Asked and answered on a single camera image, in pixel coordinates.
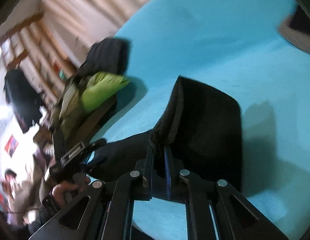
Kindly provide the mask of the person's left hand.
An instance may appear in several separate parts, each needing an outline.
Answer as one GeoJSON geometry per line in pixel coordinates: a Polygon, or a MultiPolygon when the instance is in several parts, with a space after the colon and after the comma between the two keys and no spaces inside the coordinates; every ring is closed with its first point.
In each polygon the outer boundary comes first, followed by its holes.
{"type": "Polygon", "coordinates": [[[52,197],[56,202],[57,206],[62,209],[66,206],[65,194],[67,192],[82,192],[90,184],[90,182],[91,180],[89,177],[85,178],[84,185],[78,185],[68,181],[62,181],[52,189],[52,197]]]}

